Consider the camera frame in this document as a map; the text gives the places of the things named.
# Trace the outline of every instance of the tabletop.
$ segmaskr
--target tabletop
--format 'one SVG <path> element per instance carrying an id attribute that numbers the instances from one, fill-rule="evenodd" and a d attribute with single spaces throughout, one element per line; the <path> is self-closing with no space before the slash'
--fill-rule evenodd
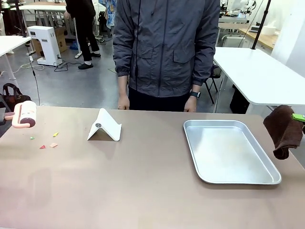
<path id="1" fill-rule="evenodd" d="M 305 106 L 305 78 L 263 51 L 217 47 L 214 60 L 250 103 Z"/>
<path id="2" fill-rule="evenodd" d="M 31 40 L 31 37 L 0 36 L 0 56 Z"/>
<path id="3" fill-rule="evenodd" d="M 222 16 L 222 17 L 219 19 L 219 22 L 247 23 L 247 19 L 246 19 L 246 18 L 238 18 L 238 17 Z"/>
<path id="4" fill-rule="evenodd" d="M 239 29 L 239 31 L 242 33 L 242 34 L 245 34 L 252 38 L 252 39 L 255 39 L 256 38 L 256 35 L 257 33 L 255 32 L 249 32 L 248 31 L 248 28 L 241 28 Z M 278 39 L 278 36 L 277 35 L 263 35 L 261 34 L 258 38 L 258 43 L 264 45 L 264 46 L 267 46 L 269 49 L 273 50 L 273 48 L 275 47 L 275 43 Z"/>
<path id="5" fill-rule="evenodd" d="M 275 159 L 262 118 L 109 110 L 122 123 L 120 141 L 103 132 L 86 141 L 98 112 L 38 107 L 35 127 L 11 128 L 0 138 L 0 226 L 299 229 L 305 224 L 305 171 L 293 155 Z M 204 183 L 183 131 L 189 119 L 244 122 L 278 168 L 282 183 Z M 51 143 L 58 146 L 50 148 Z"/>
<path id="6" fill-rule="evenodd" d="M 53 10 L 53 11 L 66 11 L 66 3 L 60 2 L 46 2 L 46 1 L 37 1 L 29 3 L 23 6 L 19 6 L 20 10 Z"/>
<path id="7" fill-rule="evenodd" d="M 236 24 L 236 23 L 218 23 L 219 29 L 231 29 L 231 30 L 237 30 L 237 29 L 248 29 L 248 24 Z"/>

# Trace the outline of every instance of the gray jacket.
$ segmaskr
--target gray jacket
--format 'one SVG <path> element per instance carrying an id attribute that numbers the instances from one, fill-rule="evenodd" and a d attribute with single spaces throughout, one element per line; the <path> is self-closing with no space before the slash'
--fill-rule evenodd
<path id="1" fill-rule="evenodd" d="M 155 97 L 201 86 L 211 73 L 219 7 L 218 0 L 118 0 L 113 39 L 118 76 L 130 75 L 131 88 Z"/>

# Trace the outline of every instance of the silver baking tray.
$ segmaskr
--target silver baking tray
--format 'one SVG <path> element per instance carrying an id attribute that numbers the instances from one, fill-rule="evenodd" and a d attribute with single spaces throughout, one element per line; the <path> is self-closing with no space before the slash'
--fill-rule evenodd
<path id="1" fill-rule="evenodd" d="M 211 184 L 276 185 L 280 173 L 239 121 L 189 120 L 183 125 L 198 176 Z"/>

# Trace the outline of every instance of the green clip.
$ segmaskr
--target green clip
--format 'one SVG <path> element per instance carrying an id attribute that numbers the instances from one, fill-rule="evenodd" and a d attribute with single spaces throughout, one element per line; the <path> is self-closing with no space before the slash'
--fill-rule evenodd
<path id="1" fill-rule="evenodd" d="M 305 122 L 305 115 L 302 114 L 292 114 L 292 118 L 296 121 Z"/>

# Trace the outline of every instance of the black pole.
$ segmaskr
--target black pole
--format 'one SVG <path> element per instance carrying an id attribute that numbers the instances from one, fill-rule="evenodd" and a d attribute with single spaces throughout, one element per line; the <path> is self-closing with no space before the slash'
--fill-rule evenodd
<path id="1" fill-rule="evenodd" d="M 264 26 L 264 23 L 265 23 L 267 14 L 268 14 L 268 10 L 269 10 L 269 7 L 270 7 L 270 3 L 271 3 L 271 0 L 268 0 L 266 9 L 265 9 L 265 11 L 264 11 L 264 15 L 263 15 L 262 22 L 261 22 L 261 24 L 260 24 L 260 26 L 259 26 L 259 28 L 258 28 L 258 32 L 257 32 L 256 38 L 255 38 L 255 40 L 254 40 L 254 43 L 253 43 L 253 46 L 252 46 L 251 49 L 255 49 L 256 44 L 257 44 L 257 42 L 258 42 L 259 35 L 261 35 L 261 31 L 262 31 L 262 29 L 263 29 L 263 26 Z"/>
<path id="2" fill-rule="evenodd" d="M 19 21 L 19 25 L 20 25 L 20 29 L 21 29 L 21 34 L 23 37 L 27 37 L 24 27 L 23 27 L 23 23 L 22 23 L 22 16 L 21 16 L 21 11 L 19 10 L 19 1 L 15 0 L 15 6 L 16 6 L 16 12 L 17 12 L 17 17 L 18 17 L 18 21 Z"/>

